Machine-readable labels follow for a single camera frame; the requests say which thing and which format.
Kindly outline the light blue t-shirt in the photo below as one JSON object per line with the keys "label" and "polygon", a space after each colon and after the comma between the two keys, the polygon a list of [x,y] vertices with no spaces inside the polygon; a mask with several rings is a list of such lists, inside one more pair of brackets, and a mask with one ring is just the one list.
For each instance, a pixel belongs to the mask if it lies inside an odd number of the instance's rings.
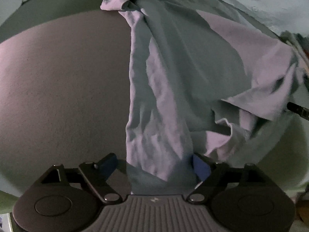
{"label": "light blue t-shirt", "polygon": [[103,0],[131,29],[127,175],[136,195],[188,193],[194,153],[258,163],[291,121],[305,61],[219,0]]}

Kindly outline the stack of folded clothes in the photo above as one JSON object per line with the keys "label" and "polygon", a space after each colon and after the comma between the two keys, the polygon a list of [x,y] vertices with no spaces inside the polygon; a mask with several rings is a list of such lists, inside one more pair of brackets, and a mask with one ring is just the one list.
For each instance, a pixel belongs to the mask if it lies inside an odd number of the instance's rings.
{"label": "stack of folded clothes", "polygon": [[308,76],[308,36],[303,37],[299,33],[291,33],[289,31],[284,31],[280,35],[280,39],[290,45],[304,60],[305,73]]}

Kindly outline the carrot print backdrop sheet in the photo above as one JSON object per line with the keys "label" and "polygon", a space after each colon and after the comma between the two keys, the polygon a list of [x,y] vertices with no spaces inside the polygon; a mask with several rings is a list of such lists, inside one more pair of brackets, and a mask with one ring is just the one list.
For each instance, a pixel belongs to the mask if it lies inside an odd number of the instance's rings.
{"label": "carrot print backdrop sheet", "polygon": [[134,33],[159,33],[173,21],[197,25],[208,14],[251,27],[249,19],[279,35],[308,35],[308,0],[99,0],[98,8],[116,11]]}

